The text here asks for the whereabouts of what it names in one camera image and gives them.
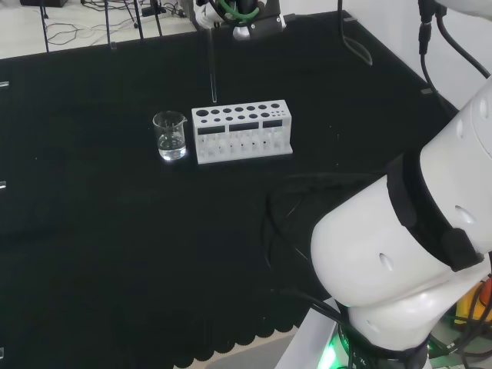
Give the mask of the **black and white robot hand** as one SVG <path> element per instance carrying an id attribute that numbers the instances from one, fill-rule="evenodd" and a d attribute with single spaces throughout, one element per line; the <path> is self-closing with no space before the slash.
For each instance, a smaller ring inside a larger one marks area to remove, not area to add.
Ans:
<path id="1" fill-rule="evenodd" d="M 279 1 L 192 1 L 194 17 L 203 29 L 231 27 L 237 41 L 282 33 L 286 27 Z"/>

